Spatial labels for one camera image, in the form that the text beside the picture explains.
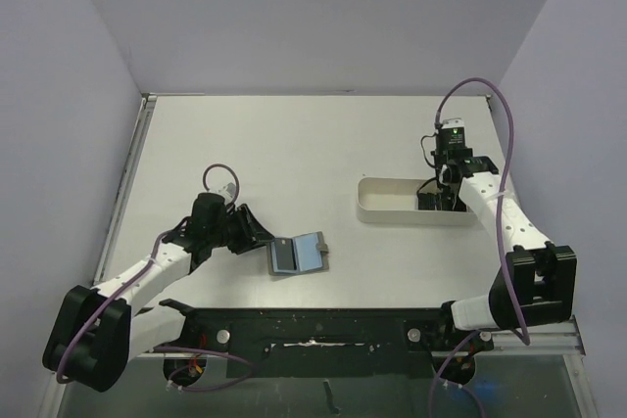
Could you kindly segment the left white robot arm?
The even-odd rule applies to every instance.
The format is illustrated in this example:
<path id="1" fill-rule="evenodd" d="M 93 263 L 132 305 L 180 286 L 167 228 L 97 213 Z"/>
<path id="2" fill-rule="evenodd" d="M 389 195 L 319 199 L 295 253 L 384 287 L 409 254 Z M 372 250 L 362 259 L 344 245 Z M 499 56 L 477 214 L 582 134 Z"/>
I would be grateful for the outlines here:
<path id="1" fill-rule="evenodd" d="M 60 384 L 78 382 L 108 390 L 131 358 L 132 325 L 165 288 L 191 275 L 216 249 L 242 255 L 273 235 L 247 205 L 220 194 L 196 197 L 189 215 L 157 236 L 151 252 L 115 278 L 95 287 L 76 285 L 64 296 L 43 351 L 43 366 Z"/>

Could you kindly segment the dark credit card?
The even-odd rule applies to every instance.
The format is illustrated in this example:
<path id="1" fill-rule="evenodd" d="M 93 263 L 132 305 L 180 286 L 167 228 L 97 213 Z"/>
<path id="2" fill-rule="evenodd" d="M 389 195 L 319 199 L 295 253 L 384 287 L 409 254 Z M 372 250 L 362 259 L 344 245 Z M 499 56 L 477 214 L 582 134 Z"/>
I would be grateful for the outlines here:
<path id="1" fill-rule="evenodd" d="M 297 268 L 293 240 L 276 238 L 273 242 L 273 267 L 276 272 L 294 272 Z"/>

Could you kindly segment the white plastic tray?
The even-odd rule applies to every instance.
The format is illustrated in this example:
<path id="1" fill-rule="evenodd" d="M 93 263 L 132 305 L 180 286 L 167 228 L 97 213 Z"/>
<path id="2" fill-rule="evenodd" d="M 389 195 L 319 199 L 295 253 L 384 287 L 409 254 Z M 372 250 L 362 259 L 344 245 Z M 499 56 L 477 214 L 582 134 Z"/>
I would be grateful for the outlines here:
<path id="1" fill-rule="evenodd" d="M 416 191 L 424 179 L 363 177 L 357 186 L 359 221 L 375 225 L 470 226 L 473 212 L 419 209 Z"/>

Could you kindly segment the grey blue card holder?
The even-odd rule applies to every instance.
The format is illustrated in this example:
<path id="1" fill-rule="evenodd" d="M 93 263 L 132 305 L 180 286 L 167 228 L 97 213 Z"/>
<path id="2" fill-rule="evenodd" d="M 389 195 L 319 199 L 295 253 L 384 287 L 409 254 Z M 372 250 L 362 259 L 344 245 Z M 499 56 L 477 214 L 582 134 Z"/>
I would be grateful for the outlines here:
<path id="1" fill-rule="evenodd" d="M 321 232 L 312 232 L 291 237 L 294 245 L 297 268 L 294 272 L 276 272 L 273 267 L 273 242 L 267 245 L 267 264 L 270 276 L 296 276 L 329 269 L 329 248 Z"/>

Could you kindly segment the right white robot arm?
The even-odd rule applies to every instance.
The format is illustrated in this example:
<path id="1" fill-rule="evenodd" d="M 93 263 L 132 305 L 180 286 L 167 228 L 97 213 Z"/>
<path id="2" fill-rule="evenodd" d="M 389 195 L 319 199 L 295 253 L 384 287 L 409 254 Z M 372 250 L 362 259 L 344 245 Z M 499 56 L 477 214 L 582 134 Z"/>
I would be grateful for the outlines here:
<path id="1" fill-rule="evenodd" d="M 560 323 L 572 315 L 577 257 L 556 245 L 525 215 L 503 176 L 465 143 L 459 118 L 435 128 L 434 178 L 416 191 L 422 210 L 472 212 L 497 247 L 500 267 L 484 296 L 454 301 L 436 324 L 439 342 L 459 348 L 471 330 L 523 331 Z"/>

